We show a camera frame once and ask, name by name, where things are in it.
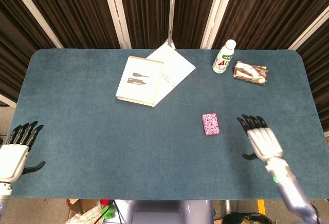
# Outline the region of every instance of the dark curtain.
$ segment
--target dark curtain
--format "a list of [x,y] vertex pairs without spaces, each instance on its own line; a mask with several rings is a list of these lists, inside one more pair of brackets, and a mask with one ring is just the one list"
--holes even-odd
[[302,56],[323,130],[329,130],[329,20],[297,52]]
[[120,48],[107,0],[33,0],[65,48]]
[[238,49],[286,49],[329,0],[230,0],[213,48],[234,39]]
[[158,48],[168,38],[170,0],[122,0],[132,48]]
[[0,94],[16,102],[32,54],[54,44],[21,0],[0,6]]
[[176,48],[200,48],[212,1],[175,0],[172,38]]

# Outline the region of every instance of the white bottle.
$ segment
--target white bottle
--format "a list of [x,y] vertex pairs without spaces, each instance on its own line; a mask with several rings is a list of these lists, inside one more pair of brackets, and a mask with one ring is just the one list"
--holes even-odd
[[224,71],[226,71],[226,68],[230,63],[230,60],[233,57],[235,46],[236,46],[235,40],[230,39],[226,42],[226,44],[222,47],[222,49],[218,53],[214,64],[212,65],[212,69],[214,70],[214,72],[223,73]]

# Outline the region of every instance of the wrapped snack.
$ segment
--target wrapped snack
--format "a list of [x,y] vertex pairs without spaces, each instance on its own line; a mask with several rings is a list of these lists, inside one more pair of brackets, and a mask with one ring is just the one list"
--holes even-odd
[[267,82],[267,67],[250,65],[238,61],[234,66],[233,77],[255,84],[265,85]]

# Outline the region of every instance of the pink box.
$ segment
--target pink box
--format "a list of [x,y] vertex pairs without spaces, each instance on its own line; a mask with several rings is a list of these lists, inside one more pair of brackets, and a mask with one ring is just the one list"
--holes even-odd
[[216,114],[203,114],[202,123],[204,124],[204,130],[206,136],[211,136],[221,133],[220,127],[218,126]]

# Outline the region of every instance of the book page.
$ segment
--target book page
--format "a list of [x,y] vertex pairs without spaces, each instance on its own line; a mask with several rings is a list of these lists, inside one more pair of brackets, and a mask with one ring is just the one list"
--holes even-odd
[[147,59],[164,62],[160,86],[155,97],[155,105],[195,69],[194,65],[168,44],[163,44],[150,54]]
[[163,62],[130,56],[116,96],[153,104],[162,69]]

